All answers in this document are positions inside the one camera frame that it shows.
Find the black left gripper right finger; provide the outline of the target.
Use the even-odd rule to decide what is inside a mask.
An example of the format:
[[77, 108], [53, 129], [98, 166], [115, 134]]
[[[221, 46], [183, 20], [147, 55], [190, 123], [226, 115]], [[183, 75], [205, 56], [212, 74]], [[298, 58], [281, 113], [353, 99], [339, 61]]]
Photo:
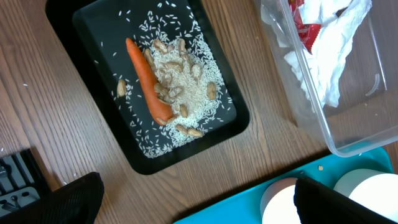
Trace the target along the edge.
[[302, 224], [394, 224], [309, 177], [295, 183], [294, 205]]

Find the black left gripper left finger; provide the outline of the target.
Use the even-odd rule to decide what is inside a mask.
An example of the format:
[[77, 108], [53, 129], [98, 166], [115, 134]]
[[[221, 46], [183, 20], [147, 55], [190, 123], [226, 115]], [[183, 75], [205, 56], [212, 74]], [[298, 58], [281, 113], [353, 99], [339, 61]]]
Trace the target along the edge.
[[1, 224], [91, 224], [104, 196], [100, 174], [90, 172], [1, 218]]

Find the pink bowl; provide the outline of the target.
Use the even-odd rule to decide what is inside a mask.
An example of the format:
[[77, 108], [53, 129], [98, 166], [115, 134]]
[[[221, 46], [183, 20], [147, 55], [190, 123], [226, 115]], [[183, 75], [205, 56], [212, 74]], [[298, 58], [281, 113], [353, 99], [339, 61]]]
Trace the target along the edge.
[[301, 224], [294, 204], [296, 181], [280, 179], [265, 189], [260, 203], [262, 224]]

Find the pale green bowl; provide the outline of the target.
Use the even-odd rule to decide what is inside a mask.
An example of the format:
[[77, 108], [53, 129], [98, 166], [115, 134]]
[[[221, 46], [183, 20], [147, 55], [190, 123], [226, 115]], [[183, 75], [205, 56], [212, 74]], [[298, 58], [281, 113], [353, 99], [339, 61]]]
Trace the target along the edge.
[[342, 176], [334, 190], [360, 205], [396, 222], [397, 175], [356, 169]]

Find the white napkin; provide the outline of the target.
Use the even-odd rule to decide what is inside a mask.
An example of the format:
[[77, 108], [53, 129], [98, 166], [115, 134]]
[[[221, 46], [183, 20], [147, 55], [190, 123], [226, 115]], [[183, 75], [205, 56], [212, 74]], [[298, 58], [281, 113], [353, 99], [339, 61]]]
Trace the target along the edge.
[[[322, 106], [336, 108], [339, 105], [339, 79], [346, 65], [346, 58], [353, 48], [353, 37], [358, 27], [373, 6], [371, 0], [311, 0], [320, 1], [320, 22], [322, 28], [310, 54], [303, 48], [310, 76]], [[303, 71], [288, 26], [277, 1], [262, 1], [262, 21], [269, 25], [276, 37], [274, 58], [281, 69], [294, 75], [305, 97], [310, 98]]]

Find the red snack wrapper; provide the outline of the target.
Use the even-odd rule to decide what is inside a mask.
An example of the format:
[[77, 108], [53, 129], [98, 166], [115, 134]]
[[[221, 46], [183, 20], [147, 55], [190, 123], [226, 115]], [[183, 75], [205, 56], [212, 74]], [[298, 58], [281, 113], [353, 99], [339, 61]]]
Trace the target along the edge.
[[307, 51], [312, 54], [312, 47], [320, 33], [320, 1], [288, 0], [299, 39]]

